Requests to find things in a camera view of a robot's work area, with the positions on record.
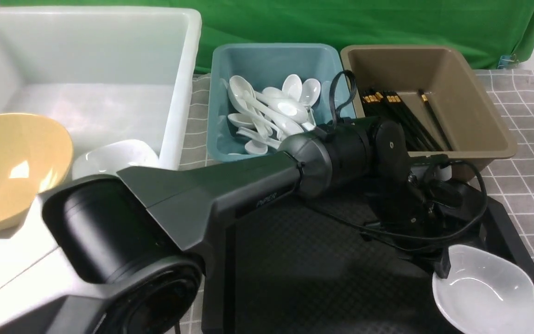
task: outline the plastic container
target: plastic container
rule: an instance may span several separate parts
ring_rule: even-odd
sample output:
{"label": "plastic container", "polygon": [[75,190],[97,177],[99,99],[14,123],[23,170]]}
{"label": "plastic container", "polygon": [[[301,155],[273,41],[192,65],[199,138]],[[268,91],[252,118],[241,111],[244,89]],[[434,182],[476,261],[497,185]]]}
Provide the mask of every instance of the plastic container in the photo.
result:
{"label": "plastic container", "polygon": [[59,121],[76,158],[138,139],[177,169],[200,33],[193,9],[0,8],[0,113]]}
{"label": "plastic container", "polygon": [[[314,118],[317,123],[325,123],[331,120],[328,99],[331,81],[342,70],[337,51],[323,44],[230,44],[218,47],[211,66],[208,154],[222,162],[256,156],[246,154],[244,144],[248,139],[237,136],[236,127],[227,120],[228,114],[235,112],[228,99],[231,76],[242,76],[256,91],[270,86],[281,89],[290,74],[297,74],[303,81],[315,78],[321,83],[322,93],[313,106]],[[336,105],[350,96],[347,85],[339,82],[335,91]],[[355,117],[353,106],[349,104],[343,108],[341,116]]]}
{"label": "plastic container", "polygon": [[[517,144],[481,83],[456,50],[442,46],[348,46],[341,51],[346,70],[356,75],[359,91],[375,86],[394,90],[432,136],[443,143],[418,89],[423,89],[453,152],[451,159],[465,159],[484,169],[495,159],[516,154]],[[360,97],[354,99],[358,117],[364,117]],[[438,152],[409,152],[411,156]],[[471,180],[468,167],[453,167],[453,177]]]}

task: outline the white spoon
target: white spoon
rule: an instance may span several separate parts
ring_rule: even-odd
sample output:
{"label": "white spoon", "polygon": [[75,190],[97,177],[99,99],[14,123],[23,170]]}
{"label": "white spoon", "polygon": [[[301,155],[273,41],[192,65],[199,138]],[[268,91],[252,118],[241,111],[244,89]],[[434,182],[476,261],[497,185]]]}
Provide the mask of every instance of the white spoon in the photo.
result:
{"label": "white spoon", "polygon": [[279,114],[275,110],[271,110],[269,107],[260,103],[256,98],[254,98],[254,94],[252,95],[252,93],[254,93],[254,89],[250,83],[244,80],[244,78],[238,77],[236,80],[230,80],[229,93],[231,93],[236,100],[240,99],[242,102],[246,102],[250,104],[250,106],[257,108],[257,110],[265,114],[265,116],[269,116],[273,123],[275,123],[275,125],[280,128],[284,134],[296,135],[304,131],[301,126],[290,120],[290,118]]}
{"label": "white spoon", "polygon": [[[248,106],[246,102],[240,98],[239,94],[235,93],[235,90],[237,89],[236,87],[245,87],[246,85],[250,85],[246,81],[246,79],[242,78],[241,76],[232,76],[229,79],[229,89],[228,89],[229,100],[231,101],[235,110],[237,112],[240,112],[240,114],[246,114],[248,116],[250,116],[250,114],[255,114],[256,116],[260,116],[258,112],[254,108],[252,108],[252,106]],[[261,137],[267,138],[273,134],[273,131],[271,131],[269,127],[267,127],[265,124],[261,124],[255,119],[253,119],[253,123],[257,131],[261,135]]]}
{"label": "white spoon", "polygon": [[252,131],[246,128],[239,128],[238,131],[236,132],[236,135],[243,135],[244,137],[250,138],[254,141],[258,141],[262,144],[265,144],[275,149],[280,148],[280,144],[281,144],[281,141],[275,140],[273,138],[261,138],[261,136],[255,131]]}
{"label": "white spoon", "polygon": [[268,148],[267,145],[263,144],[262,142],[251,139],[246,144],[244,144],[244,150],[246,150],[246,153],[248,154],[263,155],[267,154]]}
{"label": "white spoon", "polygon": [[259,92],[255,92],[256,98],[266,103],[269,108],[279,112],[283,116],[291,118],[292,121],[302,124],[308,121],[308,112],[306,108],[297,101],[290,98],[278,98],[263,95]]}
{"label": "white spoon", "polygon": [[233,126],[237,128],[247,128],[247,129],[254,129],[255,125],[253,123],[253,120],[244,114],[228,114],[228,120],[230,123],[232,123]]}
{"label": "white spoon", "polygon": [[[259,99],[259,101],[262,101],[261,100],[261,93],[258,93],[258,92],[255,91],[255,95]],[[286,93],[284,93],[283,91],[281,91],[281,90],[279,90],[279,89],[277,89],[275,87],[266,87],[265,89],[263,89],[263,96],[273,99],[271,101],[262,101],[262,102],[265,102],[265,103],[269,104],[269,102],[274,103],[275,102],[274,99],[284,99],[286,97]],[[277,108],[276,105],[272,105],[272,104],[269,104],[269,107],[271,107],[275,111],[281,112],[284,116],[290,117],[293,121],[295,121],[296,123],[299,123],[300,125],[302,125],[302,127],[305,128],[307,131],[312,131],[316,127],[316,124],[314,123],[314,121],[310,122],[311,117],[314,118],[314,116],[311,116],[308,111],[306,112],[306,116],[305,116],[304,111],[307,109],[307,107],[304,106],[301,103],[296,103],[292,99],[288,98],[287,100],[288,101],[292,101],[291,105],[294,106],[295,108],[301,110],[301,112],[299,112],[298,115],[286,114],[286,112],[284,112],[284,111],[285,110],[289,110],[289,109],[285,109],[285,107],[282,110],[278,110],[279,108]]]}
{"label": "white spoon", "polygon": [[252,98],[250,94],[246,91],[243,95],[243,99],[248,102],[253,107],[257,108],[258,111],[269,116],[273,123],[280,128],[286,135],[296,135],[298,133],[303,133],[304,129],[298,125],[298,123],[292,121],[290,118],[279,114],[275,110],[271,110],[266,105],[260,103],[256,99]]}
{"label": "white spoon", "polygon": [[299,103],[306,108],[311,108],[320,96],[320,82],[314,78],[306,80],[302,84],[302,95]]}
{"label": "white spoon", "polygon": [[290,74],[284,81],[281,90],[292,99],[299,101],[302,95],[302,80],[296,74]]}
{"label": "white spoon", "polygon": [[316,127],[316,120],[314,119],[314,110],[312,110],[312,108],[310,108],[310,110],[308,111],[308,120],[312,125],[314,125],[314,127]]}

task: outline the white plastic bin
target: white plastic bin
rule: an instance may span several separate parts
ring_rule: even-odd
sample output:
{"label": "white plastic bin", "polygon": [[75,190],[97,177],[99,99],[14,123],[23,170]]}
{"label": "white plastic bin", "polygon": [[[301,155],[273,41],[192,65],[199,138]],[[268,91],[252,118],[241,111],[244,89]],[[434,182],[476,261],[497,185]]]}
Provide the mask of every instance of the white plastic bin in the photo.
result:
{"label": "white plastic bin", "polygon": [[0,113],[59,121],[76,158],[139,139],[177,169],[200,34],[193,9],[0,8]]}

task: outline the white plate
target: white plate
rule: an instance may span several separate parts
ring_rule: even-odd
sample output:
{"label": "white plate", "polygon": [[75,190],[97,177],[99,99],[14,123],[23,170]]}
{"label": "white plate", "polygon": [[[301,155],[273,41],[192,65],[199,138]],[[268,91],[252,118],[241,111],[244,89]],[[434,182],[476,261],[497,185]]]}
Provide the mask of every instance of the white plate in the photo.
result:
{"label": "white plate", "polygon": [[440,312],[465,334],[534,334],[534,284],[517,265],[466,245],[449,247],[451,272],[432,278]]}

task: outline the green cloth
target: green cloth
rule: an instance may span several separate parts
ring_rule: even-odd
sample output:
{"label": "green cloth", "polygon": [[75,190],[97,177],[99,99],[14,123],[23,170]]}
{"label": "green cloth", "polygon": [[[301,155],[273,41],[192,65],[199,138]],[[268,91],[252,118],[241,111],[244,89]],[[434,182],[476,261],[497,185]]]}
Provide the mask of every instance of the green cloth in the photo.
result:
{"label": "green cloth", "polygon": [[473,68],[534,48],[534,0],[1,0],[2,6],[171,6],[201,13],[197,69],[217,46],[247,42],[446,45]]}

